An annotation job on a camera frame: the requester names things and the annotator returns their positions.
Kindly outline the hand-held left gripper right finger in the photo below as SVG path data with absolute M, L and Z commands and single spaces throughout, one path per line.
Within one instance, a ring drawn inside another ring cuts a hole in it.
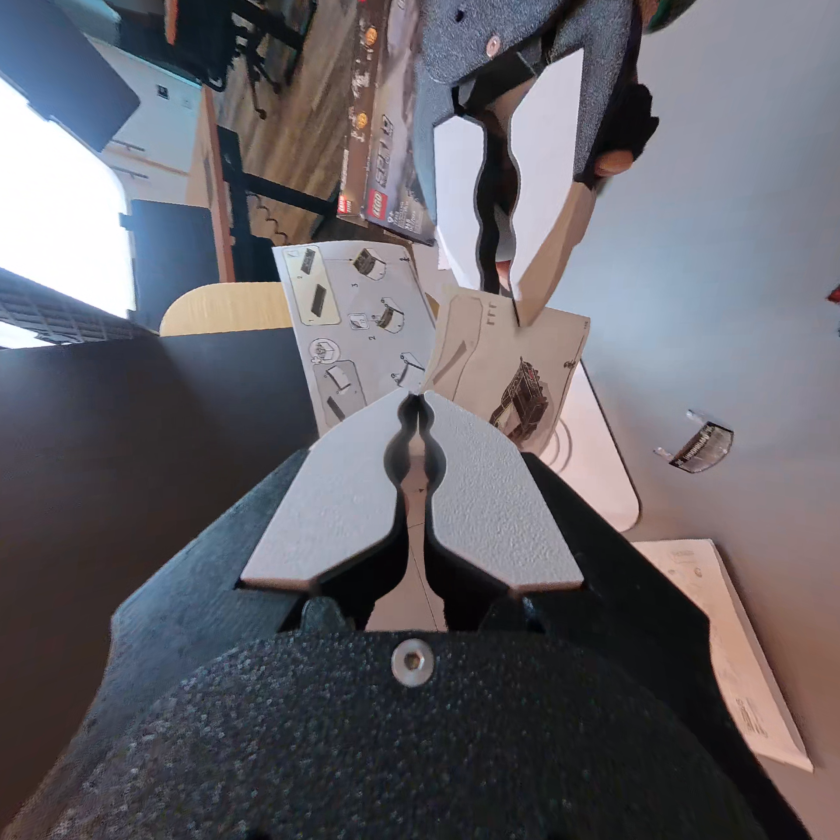
M 583 573 L 516 445 L 435 392 L 421 408 L 435 545 L 514 594 L 580 588 Z

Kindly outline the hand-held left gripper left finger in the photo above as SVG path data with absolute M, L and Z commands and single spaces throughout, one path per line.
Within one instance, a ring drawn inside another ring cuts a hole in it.
M 242 584 L 311 592 L 405 523 L 418 394 L 399 389 L 348 416 L 311 446 L 250 555 Z

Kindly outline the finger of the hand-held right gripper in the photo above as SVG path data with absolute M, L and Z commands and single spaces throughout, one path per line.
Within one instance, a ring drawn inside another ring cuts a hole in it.
M 462 287 L 481 290 L 476 188 L 486 157 L 481 122 L 454 116 L 434 129 L 438 267 Z
M 580 49 L 552 63 L 511 114 L 509 152 L 519 189 L 509 282 L 523 328 L 550 301 L 595 206 L 593 190 L 574 180 L 584 55 Z

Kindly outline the lego instruction booklet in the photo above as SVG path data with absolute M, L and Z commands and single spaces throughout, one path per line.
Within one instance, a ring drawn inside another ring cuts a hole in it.
M 332 241 L 275 249 L 323 436 L 393 391 L 435 392 L 523 452 L 553 438 L 590 320 L 544 309 L 523 328 L 514 301 L 456 287 L 434 316 L 408 251 Z

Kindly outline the white book stand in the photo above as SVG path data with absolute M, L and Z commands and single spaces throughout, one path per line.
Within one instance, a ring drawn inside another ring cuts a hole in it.
M 465 680 L 237 585 L 314 440 L 293 338 L 2 361 L 2 838 L 468 838 L 537 818 Z M 454 708 L 447 710 L 451 700 Z

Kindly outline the clear lego windshield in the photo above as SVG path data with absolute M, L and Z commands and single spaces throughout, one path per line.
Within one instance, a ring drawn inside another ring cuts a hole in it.
M 698 475 L 719 464 L 732 450 L 734 431 L 704 413 L 686 410 L 697 430 L 675 454 L 657 447 L 654 454 L 690 475 Z

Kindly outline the person's right forearm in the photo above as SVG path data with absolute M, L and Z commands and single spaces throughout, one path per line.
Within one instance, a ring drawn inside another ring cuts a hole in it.
M 672 25 L 679 17 L 685 14 L 695 3 L 693 0 L 685 1 L 638 1 L 644 33 L 646 35 L 661 31 Z

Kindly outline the lego set box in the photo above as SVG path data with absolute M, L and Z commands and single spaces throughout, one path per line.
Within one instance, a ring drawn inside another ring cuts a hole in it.
M 352 4 L 353 49 L 338 216 L 430 246 L 435 225 L 413 159 L 415 68 L 421 7 Z

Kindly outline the printed white paper bag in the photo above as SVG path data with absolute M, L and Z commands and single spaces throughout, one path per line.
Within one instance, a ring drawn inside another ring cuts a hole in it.
M 680 539 L 633 545 L 706 614 L 711 666 L 751 751 L 812 774 L 814 764 L 716 544 Z

